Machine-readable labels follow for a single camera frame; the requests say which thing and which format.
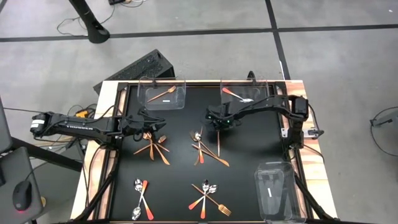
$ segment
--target black stand pole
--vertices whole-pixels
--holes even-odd
[[[19,147],[26,147],[29,156],[41,159],[51,164],[61,166],[67,169],[71,169],[77,172],[81,171],[82,164],[80,162],[69,159],[65,156],[58,155],[55,152],[42,149],[40,147],[29,144],[17,138],[12,138],[12,148],[17,149]]]
[[[109,32],[98,22],[85,0],[69,0],[70,4],[79,14],[80,19],[85,23],[88,33],[88,40],[94,44],[105,42],[111,36]]]

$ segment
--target floor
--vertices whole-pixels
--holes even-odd
[[[99,21],[113,11],[106,0],[86,0]],[[252,70],[266,79],[304,80],[325,135],[320,138],[326,170],[342,220],[395,223],[398,219],[398,159],[378,150],[369,120],[398,105],[398,2],[395,0],[148,0],[137,8],[115,6],[103,25],[129,34],[99,45],[61,36],[56,27],[77,17],[68,1],[3,0],[0,4],[0,94],[4,106],[66,113],[98,96],[92,86],[153,49],[159,49],[187,79],[244,78]],[[279,32],[258,31],[268,28]],[[327,27],[337,27],[330,31]],[[308,27],[317,27],[309,32]],[[131,33],[251,28],[251,33],[135,37]],[[85,34],[78,21],[62,32]],[[280,38],[281,44],[275,44]],[[7,111],[13,136],[33,142],[33,114]],[[398,154],[398,130],[375,129],[380,145]],[[43,175],[59,178],[55,169]],[[66,189],[78,175],[65,173]],[[46,188],[46,194],[63,191]],[[74,194],[54,203],[39,223],[68,220]]]

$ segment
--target metal bracket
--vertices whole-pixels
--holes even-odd
[[[287,138],[287,131],[288,128],[281,128],[280,133],[282,134],[282,138]],[[311,138],[311,139],[318,139],[319,136],[321,136],[324,131],[323,130],[317,130],[315,128],[310,128],[310,129],[303,129],[304,133],[304,138]]]

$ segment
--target fork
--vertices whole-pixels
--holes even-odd
[[[200,193],[204,194],[203,191],[201,191],[197,186],[191,184],[192,187],[196,188]],[[225,214],[226,216],[230,216],[232,212],[223,204],[217,203],[215,200],[213,200],[209,195],[206,195],[208,199],[210,199],[213,203],[215,203],[218,206],[218,210]]]

